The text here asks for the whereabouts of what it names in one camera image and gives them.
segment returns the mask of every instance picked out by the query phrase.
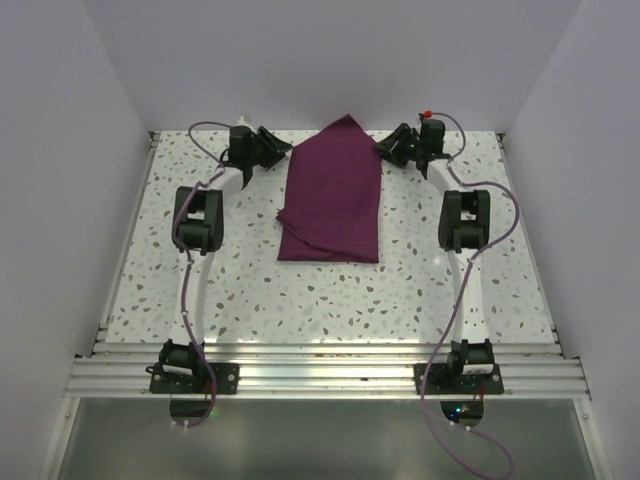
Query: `black mounting plate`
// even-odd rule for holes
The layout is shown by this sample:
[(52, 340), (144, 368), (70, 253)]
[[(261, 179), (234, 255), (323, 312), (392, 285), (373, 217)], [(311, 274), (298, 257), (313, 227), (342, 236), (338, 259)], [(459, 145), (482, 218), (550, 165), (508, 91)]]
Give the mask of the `black mounting plate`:
[[(240, 379), (240, 365), (237, 363), (209, 363), (216, 376), (216, 395), (235, 395)], [(193, 377), (175, 373), (151, 376), (149, 392), (159, 394), (191, 394), (205, 392), (205, 386), (194, 386)]]
[[(484, 385), (484, 395), (501, 395), (504, 393), (502, 384), (502, 374), (500, 366), (494, 365), (489, 376), (486, 375), (461, 375), (458, 383), (444, 383), (431, 381), (432, 378), (443, 369), (447, 368), (446, 363), (433, 363), (425, 390), (427, 395), (474, 395), (478, 392), (480, 385)], [(422, 390), (422, 377), (427, 369), (426, 363), (417, 363), (413, 366), (413, 381), (416, 385), (416, 393), (420, 395)]]

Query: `black bracket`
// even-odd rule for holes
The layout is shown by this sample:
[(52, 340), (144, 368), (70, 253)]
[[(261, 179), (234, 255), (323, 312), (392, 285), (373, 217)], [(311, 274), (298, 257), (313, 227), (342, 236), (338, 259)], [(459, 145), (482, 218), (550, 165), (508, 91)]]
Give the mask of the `black bracket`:
[[(491, 373), (486, 373), (487, 365), (491, 365)], [(413, 379), (416, 391), (420, 393), (427, 364), (413, 366)], [(484, 393), (504, 393), (500, 366), (495, 363), (493, 346), (486, 339), (483, 343), (451, 342), (451, 352), (446, 363), (434, 363), (427, 377), (426, 394), (469, 394), (477, 393), (480, 388)]]
[[(240, 366), (237, 363), (209, 363), (216, 377), (216, 394), (234, 395), (238, 388)], [(151, 393), (210, 393), (206, 365), (193, 344), (179, 345), (167, 340), (158, 362), (145, 370), (151, 374)]]
[[(211, 393), (209, 381), (188, 374), (158, 368), (159, 364), (147, 368), (151, 373), (149, 392), (157, 394), (207, 394)], [(216, 395), (235, 395), (240, 380), (240, 365), (237, 363), (209, 363), (216, 377)]]
[(242, 170), (246, 187), (253, 177), (254, 166), (271, 168), (292, 148), (293, 145), (280, 140), (264, 127), (254, 132), (247, 126), (236, 125), (229, 129), (229, 160), (225, 165)]
[[(463, 248), (480, 249), (489, 242), (491, 196), (487, 190), (444, 192), (438, 241), (446, 251)], [(472, 219), (463, 219), (471, 215)]]
[[(416, 393), (420, 395), (426, 363), (417, 363), (413, 366), (413, 381)], [(485, 395), (501, 395), (504, 393), (500, 366), (494, 365), (490, 374), (459, 375), (456, 379), (443, 380), (442, 374), (448, 369), (446, 363), (433, 363), (427, 377), (425, 395), (474, 395), (478, 393), (480, 386)]]
[[(173, 222), (175, 222), (178, 212), (187, 200), (191, 190), (192, 187), (179, 187), (176, 191)], [(202, 212), (203, 217), (190, 217), (196, 212)], [(200, 250), (202, 255), (206, 255), (208, 252), (216, 252), (220, 249), (224, 238), (221, 190), (198, 190), (195, 193), (191, 202), (189, 202), (185, 218), (178, 225), (177, 236), (189, 250)]]

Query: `purple cloth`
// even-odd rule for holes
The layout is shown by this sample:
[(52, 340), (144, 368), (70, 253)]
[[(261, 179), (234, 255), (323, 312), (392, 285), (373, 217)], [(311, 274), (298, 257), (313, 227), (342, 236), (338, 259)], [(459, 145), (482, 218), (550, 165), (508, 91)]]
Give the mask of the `purple cloth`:
[(278, 260), (378, 262), (382, 166), (350, 115), (293, 149)]

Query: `gray wall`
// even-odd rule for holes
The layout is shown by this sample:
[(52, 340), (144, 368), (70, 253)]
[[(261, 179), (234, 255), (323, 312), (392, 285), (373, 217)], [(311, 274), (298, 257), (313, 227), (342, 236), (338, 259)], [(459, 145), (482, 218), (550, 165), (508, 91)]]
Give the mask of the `gray wall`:
[(507, 136), (560, 339), (619, 478), (640, 469), (640, 3), (585, 0)]
[(79, 0), (0, 5), (0, 477), (37, 475), (99, 322), (146, 132)]
[(425, 108), (506, 131), (580, 0), (84, 0), (150, 128), (272, 128)]

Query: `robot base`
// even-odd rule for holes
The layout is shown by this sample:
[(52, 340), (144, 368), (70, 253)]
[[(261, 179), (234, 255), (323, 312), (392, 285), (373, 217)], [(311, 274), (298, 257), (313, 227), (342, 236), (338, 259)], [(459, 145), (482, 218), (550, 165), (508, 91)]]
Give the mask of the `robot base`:
[[(422, 389), (422, 377), (427, 369), (426, 363), (418, 363), (413, 366), (413, 380), (416, 385), (416, 393), (420, 395)], [(500, 366), (494, 365), (493, 371), (482, 375), (458, 375), (452, 377), (446, 363), (434, 363), (427, 377), (425, 395), (474, 395), (480, 387), (484, 389), (484, 395), (501, 395), (504, 393)]]

